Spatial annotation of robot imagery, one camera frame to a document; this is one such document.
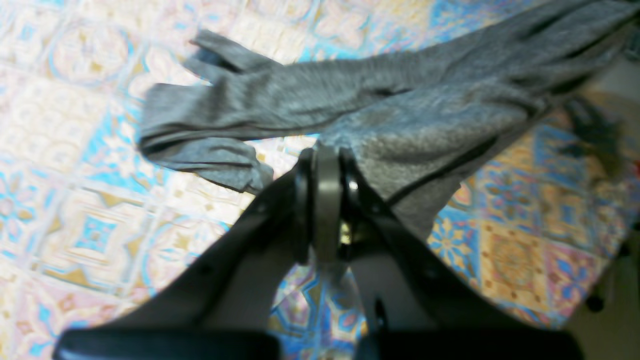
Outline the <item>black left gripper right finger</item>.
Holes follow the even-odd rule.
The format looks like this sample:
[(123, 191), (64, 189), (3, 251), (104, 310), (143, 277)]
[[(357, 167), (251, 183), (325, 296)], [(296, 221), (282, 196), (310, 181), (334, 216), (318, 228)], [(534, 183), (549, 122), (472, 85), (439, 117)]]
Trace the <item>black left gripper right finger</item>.
[(368, 332), (355, 360), (582, 360), (566, 332), (491, 305), (407, 230), (347, 150), (320, 148), (320, 268), (349, 267)]

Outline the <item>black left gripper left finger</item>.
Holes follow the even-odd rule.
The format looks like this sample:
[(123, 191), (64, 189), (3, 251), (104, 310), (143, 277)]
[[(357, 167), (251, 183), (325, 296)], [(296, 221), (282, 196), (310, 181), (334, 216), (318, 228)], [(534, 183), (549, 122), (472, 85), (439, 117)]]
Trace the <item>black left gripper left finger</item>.
[(306, 264), (320, 151), (258, 194), (229, 231), (162, 292), (125, 316), (69, 328), (55, 360), (280, 360), (266, 330), (279, 284)]

